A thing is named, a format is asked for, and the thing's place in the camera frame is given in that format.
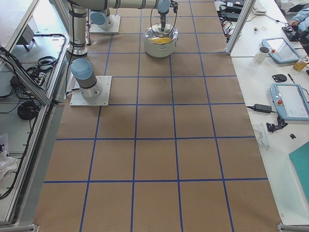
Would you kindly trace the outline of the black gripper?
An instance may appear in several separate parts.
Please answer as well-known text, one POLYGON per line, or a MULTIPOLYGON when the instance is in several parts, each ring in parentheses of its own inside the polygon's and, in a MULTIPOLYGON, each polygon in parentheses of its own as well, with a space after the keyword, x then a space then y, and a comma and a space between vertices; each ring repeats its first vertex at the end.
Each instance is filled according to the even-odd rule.
POLYGON ((164 31, 166 27, 166 14, 166 12, 160 12, 161 31, 164 31))

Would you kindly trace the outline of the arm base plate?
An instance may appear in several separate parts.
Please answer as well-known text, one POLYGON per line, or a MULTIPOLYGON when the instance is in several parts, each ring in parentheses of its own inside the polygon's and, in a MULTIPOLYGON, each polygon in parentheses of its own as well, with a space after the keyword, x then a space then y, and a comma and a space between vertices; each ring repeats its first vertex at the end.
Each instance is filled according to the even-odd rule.
POLYGON ((103 30, 100 27, 98 27, 98 25, 91 23, 90 33, 101 33, 101 34, 119 33, 121 16, 120 15, 111 15, 111 18, 113 19, 113 26, 110 29, 103 30))
POLYGON ((89 89, 80 88, 74 80, 74 87, 70 99, 71 107, 108 106, 112 76, 96 76, 97 83, 89 89))

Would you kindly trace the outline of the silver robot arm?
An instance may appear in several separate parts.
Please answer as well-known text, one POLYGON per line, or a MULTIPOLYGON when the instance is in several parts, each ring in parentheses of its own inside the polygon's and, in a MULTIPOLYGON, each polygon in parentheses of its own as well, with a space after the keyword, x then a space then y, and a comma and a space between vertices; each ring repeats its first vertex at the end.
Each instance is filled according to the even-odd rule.
POLYGON ((159 29, 155 32, 166 31, 166 15, 172 8, 176 14, 178 3, 174 0, 69 0, 69 35, 70 44, 67 48, 69 62, 77 58, 87 57, 85 47, 86 17, 91 10, 91 21, 97 25, 105 24, 110 15, 110 9, 156 9, 160 15, 159 29))
POLYGON ((113 19, 111 18, 110 10, 91 10, 90 20, 92 23, 98 25, 103 30, 108 30, 113 26, 113 19))

